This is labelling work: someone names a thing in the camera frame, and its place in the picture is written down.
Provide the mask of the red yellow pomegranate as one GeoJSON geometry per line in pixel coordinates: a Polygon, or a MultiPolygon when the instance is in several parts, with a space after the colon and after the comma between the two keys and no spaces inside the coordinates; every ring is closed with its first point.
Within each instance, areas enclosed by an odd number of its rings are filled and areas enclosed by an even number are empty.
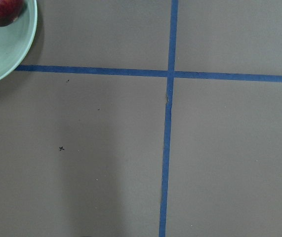
{"type": "Polygon", "coordinates": [[[21,14],[23,0],[0,0],[0,27],[12,24],[21,14]]]}

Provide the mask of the green plate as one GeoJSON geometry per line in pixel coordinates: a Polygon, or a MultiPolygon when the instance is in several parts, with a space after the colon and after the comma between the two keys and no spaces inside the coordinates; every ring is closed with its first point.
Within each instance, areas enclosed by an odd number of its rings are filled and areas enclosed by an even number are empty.
{"type": "Polygon", "coordinates": [[[0,27],[0,80],[12,73],[26,57],[36,34],[37,23],[37,2],[25,0],[17,20],[0,27]]]}

